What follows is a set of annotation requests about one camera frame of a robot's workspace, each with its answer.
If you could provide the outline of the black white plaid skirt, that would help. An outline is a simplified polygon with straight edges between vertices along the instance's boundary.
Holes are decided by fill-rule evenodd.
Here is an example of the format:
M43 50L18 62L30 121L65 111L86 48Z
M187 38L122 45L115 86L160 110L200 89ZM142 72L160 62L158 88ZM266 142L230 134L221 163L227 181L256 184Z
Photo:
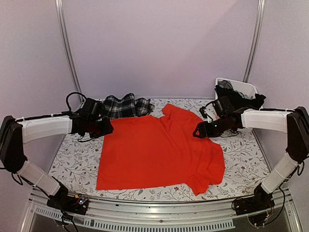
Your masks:
M121 99L110 95L102 104L102 115L109 119L147 116L155 108L150 99L136 99L133 93L128 93Z

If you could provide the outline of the red orange garment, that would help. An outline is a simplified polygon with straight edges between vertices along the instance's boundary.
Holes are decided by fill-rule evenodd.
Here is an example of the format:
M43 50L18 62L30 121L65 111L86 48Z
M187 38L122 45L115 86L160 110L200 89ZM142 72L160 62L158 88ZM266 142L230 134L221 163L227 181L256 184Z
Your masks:
M195 195L222 183L223 150L193 136L201 118L167 104L161 117L114 119L103 139L96 188L123 190L186 184Z

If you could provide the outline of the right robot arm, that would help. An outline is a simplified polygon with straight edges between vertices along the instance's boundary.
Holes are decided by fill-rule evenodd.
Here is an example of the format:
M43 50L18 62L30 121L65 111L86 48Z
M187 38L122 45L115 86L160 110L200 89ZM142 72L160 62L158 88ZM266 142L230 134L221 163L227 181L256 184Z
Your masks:
M221 136L226 131L252 130L258 133L258 140L265 152L283 153L273 164L270 174L256 187L256 195L250 199L254 211L261 210L268 203L269 194L288 181L298 166L309 157L309 114L299 106L294 109L242 107L235 109L228 97L211 102L218 116L217 120L198 123L193 136L205 139Z

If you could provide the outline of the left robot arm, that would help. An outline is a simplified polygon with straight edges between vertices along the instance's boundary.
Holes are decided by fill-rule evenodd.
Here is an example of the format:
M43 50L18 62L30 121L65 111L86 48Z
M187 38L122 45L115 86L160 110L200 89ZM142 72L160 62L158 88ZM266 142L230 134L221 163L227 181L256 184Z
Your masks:
M102 103L91 98L86 98L77 110L68 105L66 111L55 114L21 118L7 115L0 126L2 168L40 189L60 209L67 210L72 205L68 189L47 173L52 162L48 155L56 155L52 146L59 145L69 134L88 135L93 140L112 132L110 120L103 115ZM32 145L47 155L37 155L39 161L32 161L33 155L26 154Z

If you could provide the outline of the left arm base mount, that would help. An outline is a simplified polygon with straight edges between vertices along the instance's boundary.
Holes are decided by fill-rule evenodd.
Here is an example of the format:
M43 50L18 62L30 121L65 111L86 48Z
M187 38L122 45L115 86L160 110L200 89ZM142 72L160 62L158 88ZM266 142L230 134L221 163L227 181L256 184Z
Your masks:
M79 215L85 215L88 210L89 198L82 194L70 196L68 189L61 186L55 195L49 196L47 206Z

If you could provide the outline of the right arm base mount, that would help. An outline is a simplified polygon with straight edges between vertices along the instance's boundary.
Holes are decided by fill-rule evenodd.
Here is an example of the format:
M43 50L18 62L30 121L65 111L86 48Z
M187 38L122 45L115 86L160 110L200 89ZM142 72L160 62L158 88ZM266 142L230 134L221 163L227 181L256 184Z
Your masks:
M236 198L231 204L237 216L270 209L274 206L272 193L264 191L261 185L254 189L253 196Z

